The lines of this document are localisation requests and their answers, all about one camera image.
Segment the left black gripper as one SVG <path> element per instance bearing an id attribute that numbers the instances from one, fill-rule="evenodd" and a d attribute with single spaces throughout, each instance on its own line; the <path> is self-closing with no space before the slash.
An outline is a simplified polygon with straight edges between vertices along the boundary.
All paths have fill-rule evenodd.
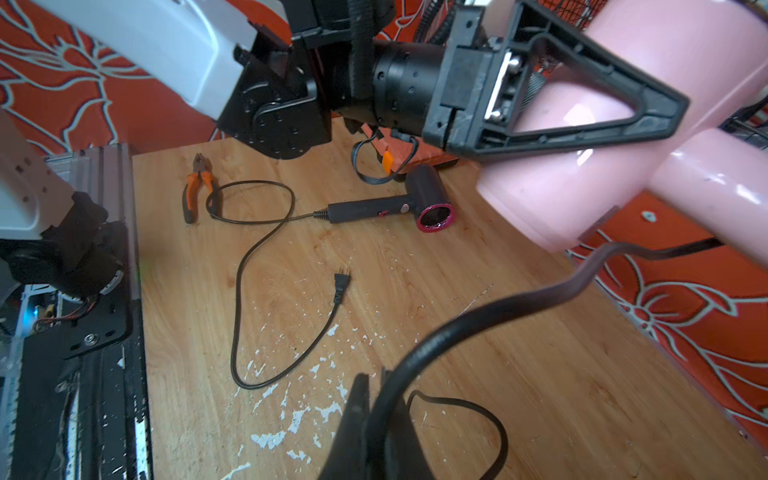
<path id="1" fill-rule="evenodd" d="M 456 17 L 444 45 L 377 40 L 371 123 L 500 161 L 664 140 L 688 98 L 534 1 Z"/>

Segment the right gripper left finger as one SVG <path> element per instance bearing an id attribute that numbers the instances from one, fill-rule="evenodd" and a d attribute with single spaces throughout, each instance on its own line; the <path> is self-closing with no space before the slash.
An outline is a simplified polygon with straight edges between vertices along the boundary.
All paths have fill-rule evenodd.
<path id="1" fill-rule="evenodd" d="M 367 374 L 357 374 L 319 479 L 366 479 L 365 426 L 370 412 Z"/>

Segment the pink hair dryer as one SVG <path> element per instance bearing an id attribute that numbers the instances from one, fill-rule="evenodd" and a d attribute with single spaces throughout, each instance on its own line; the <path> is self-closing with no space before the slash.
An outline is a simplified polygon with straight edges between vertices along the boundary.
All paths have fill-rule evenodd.
<path id="1" fill-rule="evenodd" d="M 579 31 L 520 1 L 483 75 L 478 191 L 542 248 L 649 189 L 766 262 L 767 155 L 721 128 L 767 84 L 762 4 L 612 1 Z"/>

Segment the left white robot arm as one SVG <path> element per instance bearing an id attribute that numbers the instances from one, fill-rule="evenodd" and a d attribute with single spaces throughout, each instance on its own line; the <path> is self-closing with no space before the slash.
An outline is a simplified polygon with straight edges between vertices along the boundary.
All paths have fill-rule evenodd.
<path id="1" fill-rule="evenodd" d="M 389 1 L 287 1 L 283 42 L 226 1 L 46 1 L 43 8 L 163 83 L 218 129 L 262 154 L 293 159 L 331 138 L 339 114 L 408 133 L 468 159 L 505 160 L 655 141 L 689 102 L 534 1 L 506 32 L 484 8 L 458 6 L 445 44 L 381 42 Z M 624 101 L 632 115 L 515 133 L 532 71 L 551 57 Z"/>

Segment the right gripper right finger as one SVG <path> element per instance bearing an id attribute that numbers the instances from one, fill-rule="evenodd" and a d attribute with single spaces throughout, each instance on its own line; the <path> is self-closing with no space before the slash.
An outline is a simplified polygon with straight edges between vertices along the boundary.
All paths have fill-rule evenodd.
<path id="1" fill-rule="evenodd" d="M 405 399 L 399 397 L 388 411 L 382 430 L 381 479 L 434 479 L 425 458 Z"/>

